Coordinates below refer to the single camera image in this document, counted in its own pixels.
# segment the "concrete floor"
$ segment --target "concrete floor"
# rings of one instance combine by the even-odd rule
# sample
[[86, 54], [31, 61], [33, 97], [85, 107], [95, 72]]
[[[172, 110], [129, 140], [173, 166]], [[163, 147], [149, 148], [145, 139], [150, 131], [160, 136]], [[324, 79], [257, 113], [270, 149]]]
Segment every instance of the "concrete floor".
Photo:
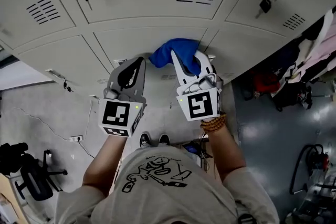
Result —
[[[306, 193], [289, 194], [295, 163], [306, 144], [321, 143], [335, 162], [336, 103], [331, 98], [313, 98], [313, 106], [288, 106], [278, 112], [268, 95], [245, 101], [239, 79], [233, 82], [240, 146], [247, 165], [271, 196], [280, 220], [299, 207]], [[313, 95], [331, 94], [328, 83], [312, 85]], [[302, 162], [295, 190], [306, 183], [308, 173]]]
[[[223, 99], [225, 111], [230, 112], [229, 127], [237, 136], [235, 105], [230, 84], [224, 88]], [[69, 173], [67, 176], [54, 177], [54, 180], [64, 191], [73, 191], [81, 185], [92, 158], [77, 143], [61, 137], [69, 139], [70, 136], [83, 135], [85, 139], [82, 145], [93, 156], [107, 138], [98, 127], [98, 101], [91, 100], [91, 103], [90, 121], [85, 135], [90, 111], [88, 97], [69, 93], [56, 83], [3, 91], [0, 102], [0, 144], [25, 142], [29, 146], [28, 153], [38, 159], [43, 158], [43, 150], [50, 149], [52, 157], [49, 162], [53, 165], [53, 170], [66, 169]], [[41, 118], [56, 135], [46, 124], [28, 114]], [[139, 138], [143, 131], [149, 131], [154, 141], [159, 139], [160, 134], [167, 133], [172, 143], [188, 142], [202, 135], [199, 124], [199, 121], [187, 122], [177, 102], [172, 107], [168, 105], [158, 108], [148, 105], [133, 138], [127, 141], [123, 158], [139, 147]], [[46, 201], [36, 202], [27, 190], [24, 193], [33, 211], [53, 217], [56, 194]]]

